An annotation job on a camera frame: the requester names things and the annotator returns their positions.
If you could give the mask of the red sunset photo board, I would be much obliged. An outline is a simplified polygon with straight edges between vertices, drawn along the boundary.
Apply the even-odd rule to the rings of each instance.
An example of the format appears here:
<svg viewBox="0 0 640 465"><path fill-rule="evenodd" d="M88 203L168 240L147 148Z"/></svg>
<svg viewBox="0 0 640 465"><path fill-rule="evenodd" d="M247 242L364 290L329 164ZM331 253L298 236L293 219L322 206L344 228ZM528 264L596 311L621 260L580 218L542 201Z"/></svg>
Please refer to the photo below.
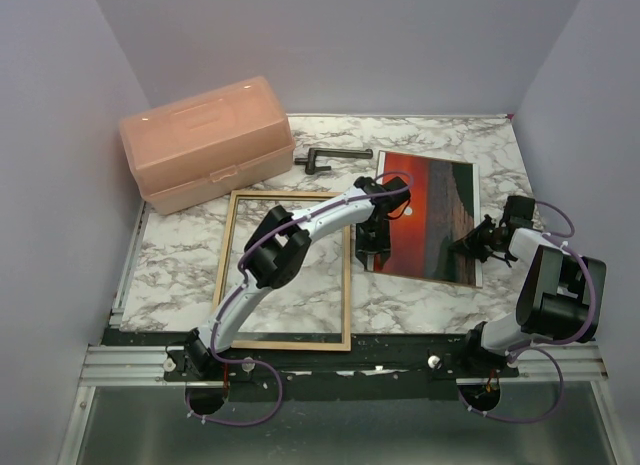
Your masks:
<svg viewBox="0 0 640 465"><path fill-rule="evenodd" d="M448 246L480 224L479 167L476 164L381 151L377 173L386 183L394 172L413 177L411 200L392 213L391 257L368 271L460 286L480 287L482 269Z"/></svg>

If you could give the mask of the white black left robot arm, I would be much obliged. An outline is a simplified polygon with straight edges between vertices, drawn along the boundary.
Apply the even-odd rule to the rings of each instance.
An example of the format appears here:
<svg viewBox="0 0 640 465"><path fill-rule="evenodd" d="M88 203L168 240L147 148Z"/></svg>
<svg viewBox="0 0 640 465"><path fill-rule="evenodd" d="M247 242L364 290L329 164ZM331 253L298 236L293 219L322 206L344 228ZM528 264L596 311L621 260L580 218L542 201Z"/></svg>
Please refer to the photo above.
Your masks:
<svg viewBox="0 0 640 465"><path fill-rule="evenodd" d="M318 205L287 211L269 210L245 245L237 269L242 280L216 306L205 324L185 339L187 367L201 380L214 378L247 318L271 292L289 284L300 272L312 244L351 225L380 225L411 197L413 176L385 172L391 179L361 176L345 192Z"/></svg>

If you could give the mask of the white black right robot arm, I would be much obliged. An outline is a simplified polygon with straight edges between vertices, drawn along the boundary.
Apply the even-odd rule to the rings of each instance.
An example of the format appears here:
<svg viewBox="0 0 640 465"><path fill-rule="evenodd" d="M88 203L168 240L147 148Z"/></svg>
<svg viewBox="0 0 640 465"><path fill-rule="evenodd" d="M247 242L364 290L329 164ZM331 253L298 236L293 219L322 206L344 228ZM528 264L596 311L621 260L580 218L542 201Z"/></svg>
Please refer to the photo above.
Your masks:
<svg viewBox="0 0 640 465"><path fill-rule="evenodd" d="M494 258L528 266L515 310L467 332L459 361L471 376L503 369L534 344L586 343L596 334L607 266L571 249L573 225L567 233L536 229L533 214L538 204L512 195L499 222L486 216L449 246L451 252L482 263Z"/></svg>

